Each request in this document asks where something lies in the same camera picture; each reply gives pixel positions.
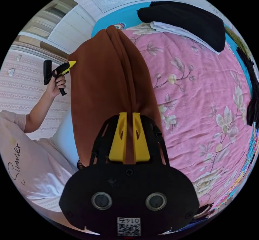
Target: sleeve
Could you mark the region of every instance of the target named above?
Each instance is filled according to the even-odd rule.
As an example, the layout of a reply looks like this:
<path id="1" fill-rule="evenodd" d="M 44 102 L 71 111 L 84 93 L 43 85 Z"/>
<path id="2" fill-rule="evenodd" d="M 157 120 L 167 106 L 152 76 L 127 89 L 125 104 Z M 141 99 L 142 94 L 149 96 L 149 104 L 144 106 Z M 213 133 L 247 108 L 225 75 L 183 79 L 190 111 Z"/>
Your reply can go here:
<path id="1" fill-rule="evenodd" d="M 24 131 L 26 125 L 26 115 L 16 114 L 14 112 L 2 110 L 0 112 L 0 116 L 12 123 L 17 124 L 18 127 L 20 127 L 22 131 Z"/>

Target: black handle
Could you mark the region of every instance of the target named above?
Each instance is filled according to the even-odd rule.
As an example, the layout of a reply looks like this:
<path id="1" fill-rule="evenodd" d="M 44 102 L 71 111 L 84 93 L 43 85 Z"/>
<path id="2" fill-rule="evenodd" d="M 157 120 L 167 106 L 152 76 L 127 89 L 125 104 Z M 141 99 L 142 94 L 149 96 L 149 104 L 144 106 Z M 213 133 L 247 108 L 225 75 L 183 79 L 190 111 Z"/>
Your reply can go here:
<path id="1" fill-rule="evenodd" d="M 64 95 L 67 94 L 63 88 L 59 88 L 59 91 L 60 91 L 60 93 L 61 93 L 62 96 L 64 96 Z"/>

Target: electrical outlet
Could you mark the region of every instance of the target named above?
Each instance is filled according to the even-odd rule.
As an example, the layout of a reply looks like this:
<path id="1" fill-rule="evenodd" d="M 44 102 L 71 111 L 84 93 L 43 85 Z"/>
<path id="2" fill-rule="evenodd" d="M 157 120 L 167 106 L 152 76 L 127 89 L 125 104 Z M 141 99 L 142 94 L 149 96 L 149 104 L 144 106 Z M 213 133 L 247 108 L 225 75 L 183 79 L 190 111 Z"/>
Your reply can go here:
<path id="1" fill-rule="evenodd" d="M 8 70 L 9 76 L 13 76 L 14 71 L 15 71 L 15 69 L 9 69 Z"/>

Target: person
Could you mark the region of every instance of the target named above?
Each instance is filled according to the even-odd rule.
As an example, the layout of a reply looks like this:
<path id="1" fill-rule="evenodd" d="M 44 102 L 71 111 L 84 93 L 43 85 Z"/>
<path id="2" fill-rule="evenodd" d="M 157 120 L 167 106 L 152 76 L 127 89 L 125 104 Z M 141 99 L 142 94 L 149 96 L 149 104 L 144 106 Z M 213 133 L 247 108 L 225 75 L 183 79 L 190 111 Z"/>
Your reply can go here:
<path id="1" fill-rule="evenodd" d="M 39 129 L 64 76 L 51 78 L 46 91 L 29 114 L 0 112 L 0 153 L 4 166 L 23 197 L 39 206 L 61 211 L 58 205 L 68 179 L 77 171 L 47 138 L 31 140 L 26 134 Z"/>

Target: pink floral bedsheet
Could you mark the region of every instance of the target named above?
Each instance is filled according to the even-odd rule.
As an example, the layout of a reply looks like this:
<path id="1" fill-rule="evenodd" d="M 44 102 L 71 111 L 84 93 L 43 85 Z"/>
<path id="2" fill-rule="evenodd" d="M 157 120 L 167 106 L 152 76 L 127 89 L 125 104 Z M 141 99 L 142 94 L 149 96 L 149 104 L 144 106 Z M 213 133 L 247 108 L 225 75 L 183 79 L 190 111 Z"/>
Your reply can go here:
<path id="1" fill-rule="evenodd" d="M 123 30 L 141 52 L 159 105 L 170 165 L 192 182 L 200 206 L 231 188 L 246 160 L 251 95 L 226 43 L 217 55 L 183 36 L 147 24 Z"/>

